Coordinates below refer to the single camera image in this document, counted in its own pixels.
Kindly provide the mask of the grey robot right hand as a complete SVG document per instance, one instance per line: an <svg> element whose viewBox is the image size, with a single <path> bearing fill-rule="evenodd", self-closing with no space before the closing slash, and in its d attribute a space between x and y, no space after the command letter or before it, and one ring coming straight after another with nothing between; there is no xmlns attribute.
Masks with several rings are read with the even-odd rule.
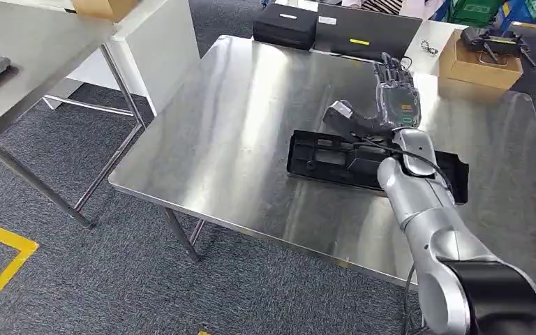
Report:
<svg viewBox="0 0 536 335"><path fill-rule="evenodd" d="M421 117L419 92L413 76L402 63L383 52L374 65L376 115L366 119L366 133L387 135L400 128L416 128Z"/></svg>

